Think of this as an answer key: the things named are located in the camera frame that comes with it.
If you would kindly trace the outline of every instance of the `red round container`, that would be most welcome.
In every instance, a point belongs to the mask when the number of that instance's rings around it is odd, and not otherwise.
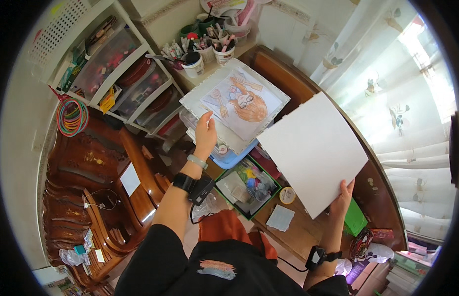
[[[117,85],[122,88],[133,85],[144,76],[153,62],[152,59],[146,58],[145,55],[141,56],[116,81]]]

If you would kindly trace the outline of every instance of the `left hand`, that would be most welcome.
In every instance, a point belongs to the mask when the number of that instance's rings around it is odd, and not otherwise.
[[[211,115],[213,115],[213,112],[211,111],[203,114],[195,129],[197,147],[193,155],[203,160],[204,162],[211,154],[211,151],[213,151],[217,139],[215,120],[210,118]]]
[[[341,181],[340,195],[330,204],[330,216],[345,219],[346,212],[348,211],[349,204],[351,203],[351,196],[353,188],[355,187],[355,179],[346,186],[346,180]]]

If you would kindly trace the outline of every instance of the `curtain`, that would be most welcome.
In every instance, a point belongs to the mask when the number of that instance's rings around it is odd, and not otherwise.
[[[361,0],[310,76],[355,123],[392,185],[408,231],[443,239],[456,189],[456,109],[438,45],[406,0]]]

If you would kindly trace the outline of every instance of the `white board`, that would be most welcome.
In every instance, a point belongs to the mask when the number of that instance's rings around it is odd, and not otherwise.
[[[295,190],[312,219],[368,161],[344,117],[320,92],[257,139]]]
[[[241,152],[244,151],[244,149],[246,149],[254,139],[256,139],[256,135],[262,133],[262,130],[269,125],[274,117],[289,102],[290,97],[246,64],[233,58],[180,99],[180,103],[189,110],[193,116],[200,118],[207,112],[207,110],[202,107],[200,99],[208,94],[208,92],[211,91],[218,83],[225,79],[232,70],[237,70],[238,68],[243,69],[256,79],[264,88],[273,93],[281,101],[281,104],[279,108],[275,109],[267,117],[267,119],[262,122],[261,129],[248,140],[241,139],[234,131],[226,127],[222,122],[215,120],[215,128],[219,142],[226,145],[236,155],[241,154]]]
[[[140,185],[138,174],[136,173],[136,169],[132,163],[129,164],[127,169],[121,175],[121,182],[129,196],[131,196]]]

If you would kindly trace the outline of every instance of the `wooden desk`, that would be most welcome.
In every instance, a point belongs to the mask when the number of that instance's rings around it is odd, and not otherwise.
[[[305,74],[301,73],[292,65],[282,62],[265,46],[256,46],[242,55],[239,59],[291,97],[289,103],[279,115],[276,116],[275,121],[278,121],[283,115],[292,112],[301,103],[309,100],[314,94],[323,91]],[[389,228],[394,232],[393,239],[373,240],[373,242],[385,244],[394,251],[406,250],[407,238],[404,230],[404,223],[400,216],[399,206],[389,181],[387,180],[387,176],[362,134],[357,130],[356,126],[351,122],[343,110],[340,109],[333,100],[332,102],[351,126],[351,129],[357,136],[368,156],[368,162],[356,177],[355,188],[353,190],[353,197],[368,220],[367,227]],[[215,179],[222,171],[223,170],[215,163],[209,161],[206,173],[210,177]],[[289,184],[283,181],[279,183],[282,187],[289,186]],[[283,205],[295,212],[292,222],[286,232],[281,232],[265,224],[269,219],[271,210],[275,208],[277,204]],[[257,213],[252,221],[287,251],[305,262],[309,256],[311,247],[318,244],[321,239],[321,235],[327,223],[327,215],[322,213],[313,220],[305,212],[304,206],[298,198],[296,198],[292,204],[285,205],[280,202],[279,196],[276,195],[259,211],[259,213]],[[343,257],[348,257],[347,251],[353,239],[354,237],[349,234],[343,235],[341,242]]]

